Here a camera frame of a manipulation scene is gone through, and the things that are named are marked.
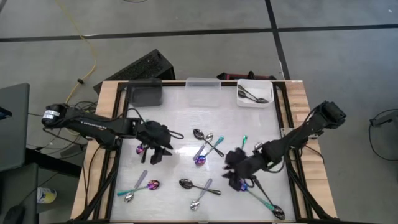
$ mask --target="yellow cable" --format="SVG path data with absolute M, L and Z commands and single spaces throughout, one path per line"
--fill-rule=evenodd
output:
M 90 75 L 95 71 L 95 68 L 96 68 L 96 66 L 97 66 L 97 56 L 96 56 L 95 49 L 94 49 L 94 47 L 92 46 L 92 44 L 89 43 L 88 40 L 86 40 L 86 39 L 83 37 L 83 34 L 81 34 L 81 32 L 80 32 L 79 28 L 77 27 L 75 21 L 73 20 L 72 16 L 69 14 L 69 12 L 68 12 L 67 9 L 65 8 L 65 6 L 64 6 L 59 0 L 55 0 L 55 3 L 58 4 L 58 6 L 62 9 L 63 13 L 68 17 L 69 21 L 73 24 L 73 26 L 75 27 L 76 31 L 78 32 L 80 38 L 81 38 L 82 40 L 84 40 L 84 41 L 90 46 L 90 51 L 91 51 L 91 54 L 92 54 L 92 56 L 93 56 L 93 58 L 94 58 L 94 65 L 93 65 L 93 67 L 91 68 L 91 70 L 82 78 L 82 80 L 84 81 L 84 80 L 86 80 L 88 77 L 90 77 Z M 67 100 L 66 100 L 66 102 L 65 102 L 66 104 L 68 104 L 70 98 L 72 97 L 73 93 L 75 92 L 75 90 L 77 89 L 77 87 L 78 87 L 79 85 L 80 85 L 80 83 L 78 82 L 78 83 L 76 83 L 76 85 L 72 88 L 72 91 L 69 93 L 69 96 L 68 96 L 68 98 L 67 98 Z M 79 133 L 75 133 L 75 132 L 73 132 L 73 131 L 70 131 L 70 130 L 68 130 L 67 128 L 65 128 L 65 129 L 66 129 L 67 132 L 69 132 L 69 134 L 71 134 L 71 135 L 74 135 L 74 136 L 79 135 Z

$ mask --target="wooden table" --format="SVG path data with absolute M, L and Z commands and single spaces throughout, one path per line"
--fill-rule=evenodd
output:
M 185 82 L 185 81 L 173 80 L 173 81 L 163 81 L 163 82 Z M 223 82 L 236 82 L 236 81 L 228 80 Z M 304 84 L 302 81 L 295 81 L 295 80 L 284 81 L 284 82 L 286 85 L 287 96 L 289 98 L 289 104 L 290 104 L 289 106 L 292 112 L 294 126 L 297 127 L 301 125 L 305 117 L 310 112 L 310 107 L 308 105 Z M 112 117 L 118 83 L 119 83 L 118 81 L 103 82 L 101 93 L 98 99 L 96 114 L 109 118 Z M 284 108 L 285 105 L 282 99 L 282 94 L 278 94 L 278 97 L 282 112 L 282 120 L 285 124 L 285 127 L 288 127 L 287 113 L 285 112 Z M 121 96 L 120 100 L 121 102 L 123 102 L 124 96 Z M 123 109 L 123 103 L 120 103 L 119 105 L 120 105 L 119 112 L 121 113 L 121 110 Z M 318 141 L 309 140 L 308 146 L 320 152 Z M 92 141 L 88 144 L 85 155 L 85 161 L 84 161 L 84 168 L 86 169 L 86 173 L 88 173 L 89 163 L 97 148 L 98 148 L 98 143 L 96 141 Z M 104 155 L 105 155 L 105 150 L 99 150 L 96 153 L 95 158 L 93 159 L 91 174 L 90 174 L 90 186 L 88 189 L 88 201 L 90 201 L 94 197 L 95 193 L 98 190 L 101 169 L 104 161 Z M 331 196 L 330 187 L 328 183 L 328 177 L 326 176 L 325 166 L 323 165 L 321 157 L 311 151 L 304 149 L 301 159 L 309 191 L 329 215 L 336 217 L 335 205 L 333 203 L 333 198 Z M 110 171 L 112 164 L 113 164 L 113 159 L 111 159 L 109 162 L 108 171 Z M 106 204 L 109 194 L 108 190 L 103 195 L 101 210 L 99 212 L 99 218 L 105 218 Z M 298 194 L 298 202 L 299 202 L 301 217 L 305 218 L 307 217 L 307 215 L 305 211 L 303 197 L 299 189 L 297 189 L 297 194 Z M 85 187 L 84 187 L 84 179 L 82 174 L 80 175 L 71 218 L 75 218 L 80 215 L 80 213 L 84 209 L 84 204 L 85 204 Z

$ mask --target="white table surface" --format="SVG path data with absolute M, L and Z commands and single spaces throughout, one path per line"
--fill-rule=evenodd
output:
M 116 181 L 111 221 L 129 222 L 262 222 L 278 221 L 272 212 L 247 192 L 237 192 L 228 185 L 228 179 L 222 178 L 225 171 L 224 158 L 215 151 L 207 157 L 206 164 L 196 167 L 192 157 L 204 143 L 195 139 L 193 129 L 201 129 L 205 135 L 213 133 L 215 143 L 220 135 L 224 141 L 217 147 L 225 154 L 242 144 L 246 134 L 248 141 L 244 147 L 250 156 L 257 142 L 279 139 L 279 125 L 275 104 L 268 108 L 241 108 L 236 104 L 236 87 L 222 86 L 217 107 L 192 107 L 188 103 L 185 87 L 163 88 L 163 104 L 157 107 L 137 108 L 144 119 L 155 120 L 168 126 L 172 131 L 184 134 L 183 140 L 172 138 L 173 155 L 164 156 L 162 162 L 151 165 L 153 150 L 147 152 L 146 163 L 141 164 L 141 155 L 136 154 L 140 144 L 135 139 L 124 139 Z M 128 117 L 137 117 L 134 111 Z M 148 174 L 141 186 L 149 180 L 160 181 L 157 190 L 136 192 L 130 203 L 116 192 L 134 188 L 143 170 Z M 281 207 L 286 221 L 294 220 L 292 197 L 285 169 L 278 174 L 258 171 L 255 173 L 272 202 Z M 220 196 L 207 192 L 200 200 L 196 211 L 190 210 L 192 200 L 198 198 L 200 189 L 184 189 L 178 181 L 182 178 L 192 180 L 193 184 L 204 186 L 209 178 L 213 179 L 211 189 L 222 191 Z M 255 187 L 251 190 L 265 199 Z

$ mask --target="concrete floor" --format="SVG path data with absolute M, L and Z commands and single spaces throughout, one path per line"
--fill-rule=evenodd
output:
M 202 29 L 270 28 L 261 0 L 61 0 L 84 34 L 118 34 Z M 398 23 L 395 0 L 272 0 L 278 27 L 357 26 Z M 8 0 L 0 12 L 0 38 L 76 35 L 53 0 Z M 304 80 L 311 106 L 335 101 L 348 115 L 337 130 L 320 138 L 326 171 L 342 220 L 396 223 L 396 162 L 383 161 L 369 147 L 369 119 L 397 108 L 397 29 L 280 33 L 291 79 Z M 78 89 L 73 102 L 96 100 L 92 86 L 153 49 L 174 65 L 176 77 L 214 77 L 221 72 L 282 78 L 272 33 L 191 35 L 92 40 L 98 68 Z M 61 103 L 75 80 L 92 66 L 89 48 L 80 40 L 0 43 L 0 88 L 28 82 L 30 112 Z M 40 119 L 29 119 L 28 142 L 48 143 Z M 398 157 L 397 130 L 374 130 L 377 150 Z M 63 136 L 72 138 L 67 133 Z M 65 143 L 55 141 L 55 147 Z M 45 180 L 50 175 L 42 172 Z M 77 181 L 58 177 L 49 185 L 65 200 L 40 214 L 41 223 L 68 219 Z

